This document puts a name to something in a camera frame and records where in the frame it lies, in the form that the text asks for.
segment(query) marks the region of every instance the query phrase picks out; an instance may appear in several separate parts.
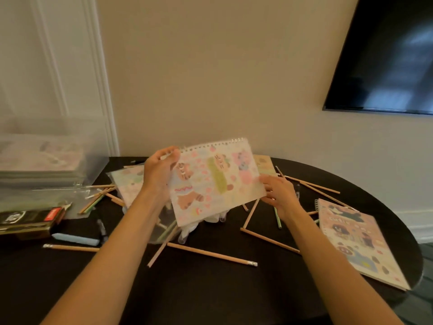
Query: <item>spiral binding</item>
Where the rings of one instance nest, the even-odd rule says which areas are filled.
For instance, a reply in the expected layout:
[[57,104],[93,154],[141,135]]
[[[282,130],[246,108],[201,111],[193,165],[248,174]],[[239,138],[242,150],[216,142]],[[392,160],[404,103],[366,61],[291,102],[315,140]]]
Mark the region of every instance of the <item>spiral binding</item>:
[[208,143],[208,144],[201,144],[201,145],[195,145],[195,146],[190,146],[190,147],[182,147],[181,153],[192,152],[194,149],[199,149],[199,148],[206,148],[206,147],[219,146],[219,145],[229,145],[229,144],[238,143],[238,142],[244,141],[244,140],[248,141],[246,138],[235,138],[235,139],[231,139],[231,140],[223,140],[223,141],[218,141],[218,142],[213,142],[213,143]]

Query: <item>oval tabletop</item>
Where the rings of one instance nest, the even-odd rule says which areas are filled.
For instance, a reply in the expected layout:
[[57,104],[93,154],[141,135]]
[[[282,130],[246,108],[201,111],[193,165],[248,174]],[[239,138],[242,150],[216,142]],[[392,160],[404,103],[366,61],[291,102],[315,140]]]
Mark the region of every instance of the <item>oval tabletop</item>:
[[[95,184],[108,184],[106,172],[145,158],[113,157]],[[298,162],[272,159],[284,174],[341,191],[329,195],[370,214],[395,259],[413,287],[422,275],[419,246],[403,222],[366,191],[334,174]],[[321,196],[300,187],[300,202],[314,210]],[[247,203],[249,209],[254,202]],[[97,206],[108,234],[122,218],[122,208],[103,199]],[[329,322],[316,286],[296,253],[240,231],[248,213],[231,209],[224,223],[201,222],[187,239],[187,246],[258,262],[258,267],[166,247],[151,268],[146,265],[159,246],[149,245],[138,269],[122,324],[283,324],[306,319]],[[273,207],[259,202],[248,229],[296,247],[283,224],[278,229]],[[53,239],[0,245],[1,304],[3,324],[38,324],[75,277],[91,260],[89,252],[42,249]],[[365,277],[391,306],[407,293]]]

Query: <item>red label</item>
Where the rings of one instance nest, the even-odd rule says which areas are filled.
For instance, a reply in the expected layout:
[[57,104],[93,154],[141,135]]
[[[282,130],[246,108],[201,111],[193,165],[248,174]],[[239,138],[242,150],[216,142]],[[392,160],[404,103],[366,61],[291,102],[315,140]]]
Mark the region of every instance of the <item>red label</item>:
[[58,213],[61,209],[62,209],[61,207],[55,207],[55,208],[53,208],[53,209],[52,209],[52,210],[47,214],[47,216],[45,217],[44,221],[51,221],[51,220],[53,220],[53,219],[56,217],[57,213]]

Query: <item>hand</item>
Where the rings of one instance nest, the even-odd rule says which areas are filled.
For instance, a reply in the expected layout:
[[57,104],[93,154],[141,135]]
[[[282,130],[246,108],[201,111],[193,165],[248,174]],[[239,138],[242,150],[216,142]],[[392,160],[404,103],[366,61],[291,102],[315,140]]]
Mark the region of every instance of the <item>hand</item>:
[[[161,157],[167,154],[170,155],[161,160]],[[181,152],[176,146],[160,149],[150,156],[144,163],[142,191],[155,194],[165,204],[170,198],[167,184],[170,180],[171,170],[176,166],[180,157]]]
[[265,185],[267,193],[261,200],[276,207],[280,218],[284,222],[295,212],[303,210],[290,181],[268,174],[262,174],[259,180]]

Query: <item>forearm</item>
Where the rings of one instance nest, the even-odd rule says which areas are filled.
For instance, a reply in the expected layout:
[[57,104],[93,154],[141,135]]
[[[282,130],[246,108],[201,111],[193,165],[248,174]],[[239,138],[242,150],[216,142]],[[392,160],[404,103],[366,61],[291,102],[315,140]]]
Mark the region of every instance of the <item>forearm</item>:
[[153,194],[142,191],[42,323],[117,324],[161,209]]
[[300,206],[284,212],[334,324],[403,324]]

